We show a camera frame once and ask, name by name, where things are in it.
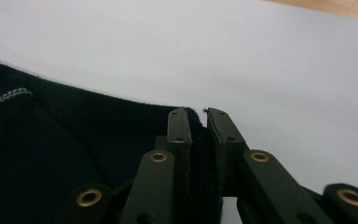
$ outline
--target black garment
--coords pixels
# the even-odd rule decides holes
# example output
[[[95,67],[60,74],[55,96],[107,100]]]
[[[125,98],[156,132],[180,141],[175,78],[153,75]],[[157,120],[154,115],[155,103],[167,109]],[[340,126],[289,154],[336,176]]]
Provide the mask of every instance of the black garment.
[[[52,83],[0,64],[0,223],[50,223],[88,183],[116,188],[167,132],[170,106]],[[213,139],[187,109],[192,139],[185,223],[219,223]]]

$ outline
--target white surface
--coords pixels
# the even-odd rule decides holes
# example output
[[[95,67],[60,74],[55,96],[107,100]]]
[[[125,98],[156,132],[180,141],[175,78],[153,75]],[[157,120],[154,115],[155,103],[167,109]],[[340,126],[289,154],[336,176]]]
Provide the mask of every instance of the white surface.
[[[301,185],[358,187],[356,19],[259,1],[0,1],[0,63],[133,101],[225,110]],[[223,223],[235,218],[225,211]]]

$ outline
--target white stitching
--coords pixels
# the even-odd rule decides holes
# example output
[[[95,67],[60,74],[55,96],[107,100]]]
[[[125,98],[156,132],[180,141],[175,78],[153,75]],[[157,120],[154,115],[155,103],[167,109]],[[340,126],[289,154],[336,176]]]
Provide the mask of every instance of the white stitching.
[[[16,89],[14,91],[9,91],[8,93],[3,94],[2,96],[0,96],[0,104],[3,103],[6,100],[12,98],[12,97],[15,97],[17,95],[22,95],[22,94],[30,94],[30,95],[32,95],[32,93],[30,91],[28,91],[27,89],[19,88],[19,89]]]

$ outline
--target fabric seam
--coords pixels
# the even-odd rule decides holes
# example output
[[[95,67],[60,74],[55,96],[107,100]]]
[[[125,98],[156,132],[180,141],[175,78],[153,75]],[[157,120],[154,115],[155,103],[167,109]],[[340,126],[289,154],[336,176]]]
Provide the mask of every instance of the fabric seam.
[[[13,90],[13,91],[9,91],[8,93],[5,93],[3,95],[0,96],[0,104],[2,104],[3,102],[15,97],[15,96],[18,96],[18,95],[23,95],[23,94],[30,94],[32,95],[32,93],[30,91],[28,91],[27,89],[25,88],[18,88],[16,90]]]

